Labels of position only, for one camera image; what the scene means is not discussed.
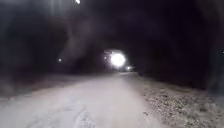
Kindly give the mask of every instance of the roadside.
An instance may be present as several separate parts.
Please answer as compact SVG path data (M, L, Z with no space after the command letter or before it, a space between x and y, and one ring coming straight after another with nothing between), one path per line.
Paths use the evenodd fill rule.
M223 128L224 108L205 91L138 77L147 106L172 128Z

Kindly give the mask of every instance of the headlight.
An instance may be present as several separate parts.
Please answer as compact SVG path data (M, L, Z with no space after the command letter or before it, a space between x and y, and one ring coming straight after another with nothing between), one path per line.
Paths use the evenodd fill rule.
M133 69L133 67L132 66L126 66L125 69L126 69L126 71L131 71Z
M116 68L124 66L125 62L126 58L122 53L112 53L110 55L110 63Z

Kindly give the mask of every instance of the snowy road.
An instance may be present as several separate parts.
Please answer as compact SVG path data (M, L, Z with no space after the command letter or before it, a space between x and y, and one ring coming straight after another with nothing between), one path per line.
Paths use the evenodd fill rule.
M0 128L161 128L134 86L97 77L2 100Z

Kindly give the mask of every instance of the night sky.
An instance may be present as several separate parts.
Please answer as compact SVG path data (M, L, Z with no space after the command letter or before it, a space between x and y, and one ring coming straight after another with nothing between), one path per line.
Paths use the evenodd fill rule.
M222 76L222 13L217 3L65 3L0 2L1 76L105 72L102 54L107 49L126 53L142 76L169 83L205 88L214 76Z

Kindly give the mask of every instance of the bright light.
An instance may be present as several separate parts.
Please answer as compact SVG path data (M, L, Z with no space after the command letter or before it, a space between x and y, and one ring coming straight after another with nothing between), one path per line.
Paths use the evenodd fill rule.
M132 70L132 67L131 66L126 66L125 68L126 68L127 71Z
M113 54L111 54L110 63L113 66L115 66L117 68L122 67L122 66L124 66L125 62L126 62L126 59L125 59L123 54L121 54L121 53L113 53Z
M80 0L75 0L75 2L76 2L77 4L80 4Z

